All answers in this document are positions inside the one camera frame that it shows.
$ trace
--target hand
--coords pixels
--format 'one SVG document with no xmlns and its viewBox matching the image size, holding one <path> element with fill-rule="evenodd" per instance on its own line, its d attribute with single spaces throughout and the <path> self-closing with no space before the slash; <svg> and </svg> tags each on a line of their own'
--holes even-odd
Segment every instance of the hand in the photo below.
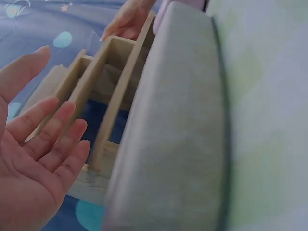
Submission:
<svg viewBox="0 0 308 231">
<path fill-rule="evenodd" d="M 76 120 L 58 140 L 75 109 L 65 102 L 42 131 L 25 139 L 58 104 L 47 98 L 6 124 L 8 103 L 46 66 L 48 47 L 0 70 L 0 230 L 38 231 L 57 212 L 90 149 L 79 141 L 87 123 Z"/>
<path fill-rule="evenodd" d="M 131 0 L 126 1 L 113 21 L 104 30 L 101 41 L 109 35 L 136 40 L 150 10 L 151 7 L 143 6 Z"/>
</svg>

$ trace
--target wooden divider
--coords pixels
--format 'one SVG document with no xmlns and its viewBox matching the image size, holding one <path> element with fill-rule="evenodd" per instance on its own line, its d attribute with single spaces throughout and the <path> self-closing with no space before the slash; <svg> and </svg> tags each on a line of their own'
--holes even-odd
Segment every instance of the wooden divider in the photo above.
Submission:
<svg viewBox="0 0 308 231">
<path fill-rule="evenodd" d="M 134 47 L 122 71 L 121 77 L 117 83 L 115 91 L 108 104 L 108 108 L 104 115 L 103 122 L 101 123 L 98 135 L 94 143 L 92 158 L 89 162 L 89 168 L 92 170 L 100 170 L 102 155 L 104 153 L 106 143 L 108 142 L 108 139 L 110 137 L 123 96 L 130 80 L 130 76 L 133 72 L 139 53 L 143 47 L 143 43 L 148 35 L 154 16 L 155 13 L 151 11 L 142 27 L 142 30 L 136 40 L 136 43 L 134 44 Z"/>
</svg>

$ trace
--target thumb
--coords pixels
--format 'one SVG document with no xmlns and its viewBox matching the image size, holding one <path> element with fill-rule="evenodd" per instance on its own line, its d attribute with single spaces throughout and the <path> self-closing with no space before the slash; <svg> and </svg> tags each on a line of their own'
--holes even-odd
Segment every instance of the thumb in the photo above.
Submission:
<svg viewBox="0 0 308 231">
<path fill-rule="evenodd" d="M 49 47 L 41 47 L 33 54 L 23 55 L 0 70 L 0 138 L 5 129 L 9 102 L 42 71 L 49 57 Z"/>
</svg>

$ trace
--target teal polka dot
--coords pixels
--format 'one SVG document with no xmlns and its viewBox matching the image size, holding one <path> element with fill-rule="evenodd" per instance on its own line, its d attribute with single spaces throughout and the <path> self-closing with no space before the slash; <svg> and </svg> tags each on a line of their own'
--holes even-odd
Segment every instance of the teal polka dot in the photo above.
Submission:
<svg viewBox="0 0 308 231">
<path fill-rule="evenodd" d="M 65 48 L 71 44 L 72 40 L 71 33 L 64 31 L 53 40 L 53 45 L 57 48 Z"/>
<path fill-rule="evenodd" d="M 85 201 L 78 201 L 76 217 L 79 223 L 89 231 L 101 231 L 104 207 Z"/>
<path fill-rule="evenodd" d="M 8 112 L 8 118 L 6 119 L 6 122 L 10 122 L 16 115 L 18 109 L 20 108 L 19 102 L 13 102 L 9 104 L 9 112 Z"/>
<path fill-rule="evenodd" d="M 13 19 L 19 15 L 20 8 L 21 8 L 20 5 L 15 5 L 15 4 L 7 5 L 5 9 L 6 15 L 9 18 Z"/>
</svg>

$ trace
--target wooden board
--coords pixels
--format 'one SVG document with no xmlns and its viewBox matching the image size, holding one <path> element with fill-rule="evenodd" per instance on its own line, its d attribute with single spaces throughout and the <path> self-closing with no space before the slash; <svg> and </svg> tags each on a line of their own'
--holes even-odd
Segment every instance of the wooden board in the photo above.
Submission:
<svg viewBox="0 0 308 231">
<path fill-rule="evenodd" d="M 73 186 L 70 188 L 68 195 L 96 205 L 104 205 L 104 199 L 118 148 L 118 144 L 107 142 L 101 162 L 102 171 L 99 174 L 88 171 L 88 165 L 85 164 Z"/>
</svg>

